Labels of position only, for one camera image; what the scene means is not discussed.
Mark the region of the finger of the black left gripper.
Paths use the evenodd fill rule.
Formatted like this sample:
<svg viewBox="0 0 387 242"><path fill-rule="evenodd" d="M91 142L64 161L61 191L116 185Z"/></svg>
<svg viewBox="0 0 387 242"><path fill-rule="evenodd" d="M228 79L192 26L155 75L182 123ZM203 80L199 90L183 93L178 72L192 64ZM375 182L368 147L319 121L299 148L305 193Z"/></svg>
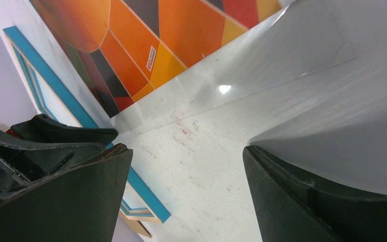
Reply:
<svg viewBox="0 0 387 242"><path fill-rule="evenodd" d="M99 143L107 146L118 135L115 129L67 126L45 114L15 124L11 130L23 140L38 143Z"/></svg>
<svg viewBox="0 0 387 242"><path fill-rule="evenodd" d="M0 166L21 184L68 169L104 151L99 143L37 143L0 130Z"/></svg>

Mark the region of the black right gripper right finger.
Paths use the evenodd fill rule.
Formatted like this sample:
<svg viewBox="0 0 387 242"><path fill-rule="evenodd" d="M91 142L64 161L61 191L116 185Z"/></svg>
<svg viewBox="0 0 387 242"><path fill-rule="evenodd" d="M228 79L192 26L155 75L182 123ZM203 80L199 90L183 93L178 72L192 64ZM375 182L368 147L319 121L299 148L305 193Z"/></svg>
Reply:
<svg viewBox="0 0 387 242"><path fill-rule="evenodd" d="M387 195L330 181L258 146L242 156L263 241L387 241Z"/></svg>

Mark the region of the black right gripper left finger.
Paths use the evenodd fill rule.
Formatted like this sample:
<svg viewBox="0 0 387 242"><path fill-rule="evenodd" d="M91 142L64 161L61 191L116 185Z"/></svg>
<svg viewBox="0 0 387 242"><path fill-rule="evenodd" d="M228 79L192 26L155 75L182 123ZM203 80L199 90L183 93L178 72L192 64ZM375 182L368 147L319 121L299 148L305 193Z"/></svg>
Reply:
<svg viewBox="0 0 387 242"><path fill-rule="evenodd" d="M111 241L132 158L132 149L117 144L0 193L0 241Z"/></svg>

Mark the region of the hot air balloon photo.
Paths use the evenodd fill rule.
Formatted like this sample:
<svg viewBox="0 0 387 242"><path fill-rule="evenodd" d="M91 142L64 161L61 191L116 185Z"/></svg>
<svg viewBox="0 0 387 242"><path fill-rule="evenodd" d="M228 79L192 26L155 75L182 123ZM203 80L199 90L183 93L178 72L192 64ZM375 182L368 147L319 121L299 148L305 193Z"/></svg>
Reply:
<svg viewBox="0 0 387 242"><path fill-rule="evenodd" d="M387 1L291 1L109 123L160 197L246 190L247 145L387 195Z"/></svg>

